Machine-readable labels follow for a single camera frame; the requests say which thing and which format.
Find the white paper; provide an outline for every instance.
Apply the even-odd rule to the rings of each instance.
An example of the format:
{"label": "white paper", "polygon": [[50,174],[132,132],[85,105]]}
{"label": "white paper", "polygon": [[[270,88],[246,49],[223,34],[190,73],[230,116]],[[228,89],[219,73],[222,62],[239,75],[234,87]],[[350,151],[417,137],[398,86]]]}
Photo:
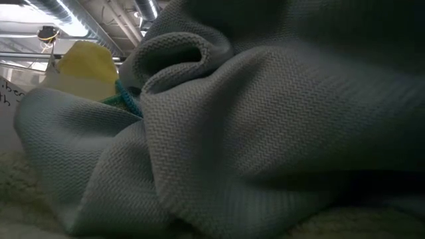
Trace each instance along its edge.
{"label": "white paper", "polygon": [[0,151],[22,151],[21,141],[13,128],[17,106],[25,92],[0,77]]}

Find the yellow object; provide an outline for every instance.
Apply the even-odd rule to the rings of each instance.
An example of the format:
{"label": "yellow object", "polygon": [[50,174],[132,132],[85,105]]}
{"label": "yellow object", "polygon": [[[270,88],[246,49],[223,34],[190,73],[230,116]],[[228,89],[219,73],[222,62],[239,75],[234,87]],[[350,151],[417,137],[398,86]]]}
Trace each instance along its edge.
{"label": "yellow object", "polygon": [[93,42],[78,41],[58,63],[61,74],[114,82],[118,74],[111,52]]}
{"label": "yellow object", "polygon": [[47,72],[44,87],[90,100],[116,94],[118,74],[110,51],[92,42],[78,41],[58,63],[60,74]]}

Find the textured fabric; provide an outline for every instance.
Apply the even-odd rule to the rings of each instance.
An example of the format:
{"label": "textured fabric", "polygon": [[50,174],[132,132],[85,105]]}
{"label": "textured fabric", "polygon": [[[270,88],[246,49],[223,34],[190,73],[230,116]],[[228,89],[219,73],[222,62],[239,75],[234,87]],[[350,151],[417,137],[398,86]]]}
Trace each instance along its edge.
{"label": "textured fabric", "polygon": [[[45,201],[46,195],[24,155],[0,153],[0,238],[70,238],[64,235]],[[413,216],[385,208],[341,207],[317,213],[278,238],[387,239],[424,236],[425,224]],[[208,237],[188,231],[177,238]]]}
{"label": "textured fabric", "polygon": [[120,68],[143,119],[37,89],[15,127],[71,234],[274,237],[364,171],[425,170],[423,9],[173,1]]}

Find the exposed ductwork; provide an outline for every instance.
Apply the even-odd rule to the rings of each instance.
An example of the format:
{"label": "exposed ductwork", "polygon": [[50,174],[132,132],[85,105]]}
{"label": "exposed ductwork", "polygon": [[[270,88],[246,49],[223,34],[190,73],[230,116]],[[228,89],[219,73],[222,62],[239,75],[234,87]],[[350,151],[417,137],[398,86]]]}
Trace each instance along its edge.
{"label": "exposed ductwork", "polygon": [[161,11],[156,0],[134,0],[134,2],[143,21],[154,21]]}
{"label": "exposed ductwork", "polygon": [[72,37],[97,39],[114,56],[123,51],[77,0],[24,0],[37,11],[52,17],[54,23]]}
{"label": "exposed ductwork", "polygon": [[137,44],[141,41],[142,37],[141,37],[141,33],[140,30],[138,30],[136,27],[134,27],[134,23],[132,20],[130,20],[127,17],[127,14],[124,12],[124,10],[122,9],[122,7],[118,4],[117,0],[110,0],[110,3],[112,4],[112,6],[114,6],[114,9],[116,10],[116,13],[121,15],[121,18],[127,23],[127,27],[128,29],[134,34],[134,36],[137,39]]}
{"label": "exposed ductwork", "polygon": [[[132,35],[131,32],[128,31],[128,28],[124,25],[124,23],[121,21],[120,17],[118,16],[118,14],[120,14],[121,17],[123,19],[125,19],[126,18],[125,17],[125,13],[123,11],[121,11],[121,13],[118,13],[117,14],[114,11],[114,9],[112,8],[112,6],[108,3],[107,0],[101,0],[101,2],[103,3],[103,6],[111,13],[111,15],[114,18],[115,22],[118,24],[118,26],[120,26],[120,28],[124,32],[124,34],[127,35],[128,39],[131,41],[131,43],[133,43],[134,46],[137,46],[139,44],[140,40],[141,40],[141,37],[140,37],[140,40],[139,39],[136,39],[134,37],[135,35]],[[130,22],[130,23],[127,23],[127,24],[128,24],[129,29],[131,29],[131,27],[133,27],[133,31],[137,31],[135,29],[135,27],[132,25],[133,23]]]}

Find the gray blanket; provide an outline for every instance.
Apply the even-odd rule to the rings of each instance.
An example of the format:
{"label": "gray blanket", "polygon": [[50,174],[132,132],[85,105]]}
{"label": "gray blanket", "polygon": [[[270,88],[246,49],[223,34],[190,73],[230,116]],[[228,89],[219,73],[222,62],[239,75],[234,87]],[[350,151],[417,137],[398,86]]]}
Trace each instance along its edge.
{"label": "gray blanket", "polygon": [[37,89],[15,127],[68,233],[273,237],[339,199],[420,193],[386,172],[425,170],[423,10],[176,0],[120,68],[143,118]]}

